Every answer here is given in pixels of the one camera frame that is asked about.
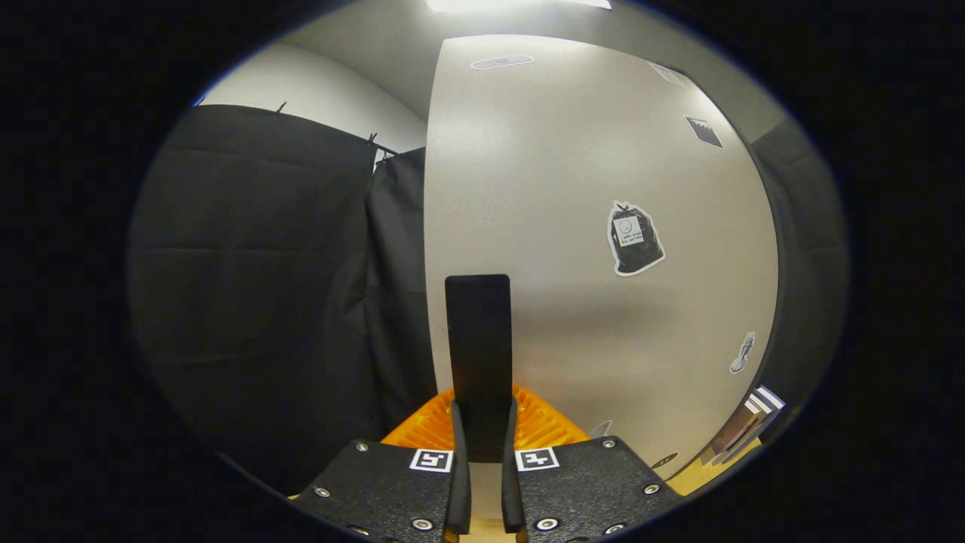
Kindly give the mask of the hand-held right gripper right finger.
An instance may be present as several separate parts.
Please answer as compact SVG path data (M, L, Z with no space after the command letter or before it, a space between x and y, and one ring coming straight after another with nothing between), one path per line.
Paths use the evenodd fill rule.
M592 437L533 391L511 392L502 522L517 542L599 542L682 501L620 437Z

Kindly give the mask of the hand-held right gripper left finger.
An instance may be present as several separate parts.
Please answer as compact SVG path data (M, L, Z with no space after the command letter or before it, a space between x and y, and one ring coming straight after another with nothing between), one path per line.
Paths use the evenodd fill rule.
M352 440L290 501L369 542L458 542L471 532L471 478L454 389L384 439Z

